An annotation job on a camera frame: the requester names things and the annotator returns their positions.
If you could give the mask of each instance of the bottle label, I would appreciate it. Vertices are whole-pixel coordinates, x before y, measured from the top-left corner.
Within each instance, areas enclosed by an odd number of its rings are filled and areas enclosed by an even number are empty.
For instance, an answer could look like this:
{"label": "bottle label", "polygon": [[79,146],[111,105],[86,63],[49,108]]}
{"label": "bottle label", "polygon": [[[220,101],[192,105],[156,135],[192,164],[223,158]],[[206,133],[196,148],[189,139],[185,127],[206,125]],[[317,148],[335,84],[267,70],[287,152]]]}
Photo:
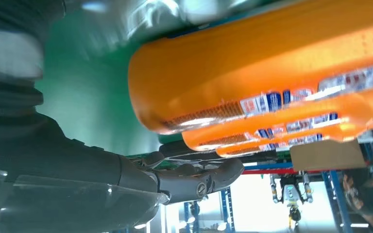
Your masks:
{"label": "bottle label", "polygon": [[240,104],[246,117],[274,112],[281,109],[281,94],[278,92],[271,92],[269,94],[241,100]]}
{"label": "bottle label", "polygon": [[312,95],[311,89],[285,90],[282,92],[284,104],[302,101],[305,97]]}
{"label": "bottle label", "polygon": [[337,113],[324,114],[321,116],[311,117],[298,120],[287,124],[287,133],[296,133],[304,130],[324,127],[332,124],[332,120],[338,119]]}
{"label": "bottle label", "polygon": [[322,134],[309,135],[304,137],[294,138],[288,141],[289,146],[301,145],[322,140]]}
{"label": "bottle label", "polygon": [[322,80],[317,94],[321,99],[372,88],[373,67],[368,67]]}

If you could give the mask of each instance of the red bar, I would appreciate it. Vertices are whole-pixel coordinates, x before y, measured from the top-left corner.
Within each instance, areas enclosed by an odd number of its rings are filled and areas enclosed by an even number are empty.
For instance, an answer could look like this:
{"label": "red bar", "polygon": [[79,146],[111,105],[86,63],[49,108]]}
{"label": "red bar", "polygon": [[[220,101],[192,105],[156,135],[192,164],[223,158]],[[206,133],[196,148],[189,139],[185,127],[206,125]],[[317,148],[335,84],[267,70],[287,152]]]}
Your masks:
{"label": "red bar", "polygon": [[[308,171],[308,173],[318,173],[325,170],[319,171]],[[298,171],[294,171],[292,168],[279,168],[279,169],[262,169],[262,170],[245,170],[242,174],[243,175],[251,175],[251,174],[297,174]]]}

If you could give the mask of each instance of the row of bottles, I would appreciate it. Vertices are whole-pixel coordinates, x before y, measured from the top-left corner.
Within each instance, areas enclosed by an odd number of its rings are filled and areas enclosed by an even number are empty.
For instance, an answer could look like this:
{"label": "row of bottles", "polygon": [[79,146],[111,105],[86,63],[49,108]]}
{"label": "row of bottles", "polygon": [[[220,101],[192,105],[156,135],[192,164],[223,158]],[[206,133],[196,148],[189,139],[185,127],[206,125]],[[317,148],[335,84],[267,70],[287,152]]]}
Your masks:
{"label": "row of bottles", "polygon": [[129,88],[141,123],[197,151],[352,140],[373,129],[373,1],[305,0],[160,39],[133,56]]}

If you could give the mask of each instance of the product label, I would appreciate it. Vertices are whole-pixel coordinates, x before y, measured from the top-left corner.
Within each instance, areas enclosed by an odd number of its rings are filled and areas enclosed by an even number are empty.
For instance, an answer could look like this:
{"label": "product label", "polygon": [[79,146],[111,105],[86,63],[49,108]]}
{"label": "product label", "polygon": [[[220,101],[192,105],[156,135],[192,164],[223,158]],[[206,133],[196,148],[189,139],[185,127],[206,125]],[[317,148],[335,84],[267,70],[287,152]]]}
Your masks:
{"label": "product label", "polygon": [[259,149],[262,151],[274,150],[277,146],[278,146],[277,143],[269,143],[269,144],[259,146]]}
{"label": "product label", "polygon": [[337,113],[330,113],[324,114],[321,116],[316,116],[312,118],[307,118],[303,120],[298,120],[292,123],[287,124],[287,132],[288,133],[295,133],[304,130],[314,129],[318,127],[324,127],[326,125],[330,125],[331,120],[335,120],[338,118]]}
{"label": "product label", "polygon": [[240,101],[241,108],[247,117],[274,112],[281,108],[281,94],[272,92]]}
{"label": "product label", "polygon": [[322,93],[321,98],[327,98],[371,88],[373,88],[373,67],[368,67],[322,80],[318,91]]}
{"label": "product label", "polygon": [[258,130],[258,133],[259,133],[259,135],[260,135],[261,137],[263,137],[263,138],[269,138],[269,137],[268,137],[268,133],[267,133],[267,131],[264,130],[264,129],[260,129],[260,130]]}
{"label": "product label", "polygon": [[321,140],[322,140],[322,134],[318,133],[315,135],[309,135],[309,136],[291,139],[288,141],[288,145],[295,146],[295,145],[301,145],[301,144],[306,144],[306,143],[311,143],[311,142],[317,142]]}
{"label": "product label", "polygon": [[291,102],[301,101],[305,97],[312,95],[311,89],[298,89],[298,90],[285,90],[282,92],[282,98],[284,99],[284,104],[289,104]]}
{"label": "product label", "polygon": [[245,132],[244,135],[248,141],[255,141],[261,138],[259,131],[255,131],[254,133]]}

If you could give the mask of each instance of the robotic hand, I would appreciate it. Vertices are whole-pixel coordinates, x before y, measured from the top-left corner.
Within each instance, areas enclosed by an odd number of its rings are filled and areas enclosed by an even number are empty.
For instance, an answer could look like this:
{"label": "robotic hand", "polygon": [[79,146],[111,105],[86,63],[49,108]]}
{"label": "robotic hand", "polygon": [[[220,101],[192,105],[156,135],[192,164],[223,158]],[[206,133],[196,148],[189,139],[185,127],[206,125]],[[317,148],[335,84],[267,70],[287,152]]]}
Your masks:
{"label": "robotic hand", "polygon": [[237,159],[213,170],[162,171],[153,159],[136,166],[66,138],[36,112],[43,96],[34,81],[42,78],[49,26],[85,1],[0,0],[0,233],[132,227],[152,219],[159,204],[200,199],[243,171]]}
{"label": "robotic hand", "polygon": [[270,184],[271,184],[271,190],[272,190],[272,200],[274,203],[289,201],[289,202],[296,202],[300,200],[302,204],[307,201],[308,203],[313,202],[312,198],[312,190],[309,185],[309,177],[308,174],[304,171],[300,172],[303,178],[304,183],[304,189],[306,198],[301,195],[301,192],[299,191],[297,177],[295,175],[285,175],[281,177],[281,188],[282,188],[282,196],[280,199],[278,199],[277,196],[277,190],[276,190],[276,183],[275,183],[275,177],[274,174],[270,174]]}
{"label": "robotic hand", "polygon": [[289,217],[290,219],[296,221],[301,220],[301,212],[298,209],[298,202],[301,201],[304,204],[305,201],[312,203],[312,192],[311,187],[309,186],[309,177],[306,172],[300,172],[304,181],[304,188],[306,193],[306,198],[301,195],[301,192],[298,187],[297,177],[295,175],[285,175],[281,177],[281,189],[282,196],[278,199],[276,183],[274,174],[270,174],[271,190],[272,190],[272,200],[274,203],[282,202],[289,207]]}
{"label": "robotic hand", "polygon": [[70,140],[54,120],[36,117],[45,119],[36,129],[16,125],[24,130],[0,137],[3,233],[108,232],[143,224],[159,204],[199,200],[225,189],[244,170],[238,159],[209,170],[136,166]]}

